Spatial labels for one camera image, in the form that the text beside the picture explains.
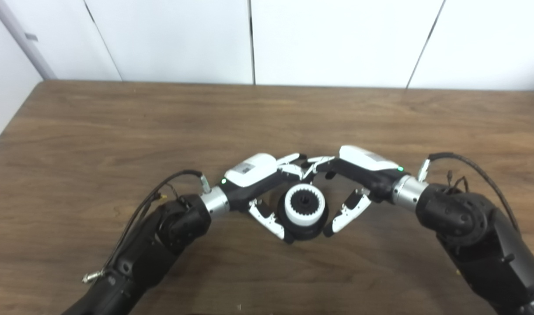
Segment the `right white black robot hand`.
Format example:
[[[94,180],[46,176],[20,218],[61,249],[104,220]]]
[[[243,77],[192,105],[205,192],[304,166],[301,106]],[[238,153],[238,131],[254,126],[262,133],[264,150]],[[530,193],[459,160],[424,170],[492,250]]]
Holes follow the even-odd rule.
[[[361,185],[343,202],[331,222],[323,228],[329,238],[359,217],[372,202],[390,202],[395,185],[408,175],[397,163],[353,145],[343,145],[338,156],[317,156],[301,164],[305,170],[303,182],[312,182],[319,173],[327,179],[340,175]]]

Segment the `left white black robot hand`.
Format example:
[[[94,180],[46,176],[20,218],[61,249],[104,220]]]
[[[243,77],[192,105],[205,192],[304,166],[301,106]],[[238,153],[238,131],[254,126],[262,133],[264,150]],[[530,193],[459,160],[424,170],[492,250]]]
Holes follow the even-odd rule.
[[[248,213],[283,242],[292,244],[294,237],[283,227],[276,215],[270,213],[265,217],[261,213],[261,208],[269,206],[259,198],[282,184],[301,181],[304,172],[295,161],[306,158],[306,155],[299,152],[280,159],[260,152],[227,170],[219,188],[227,198],[229,209]]]

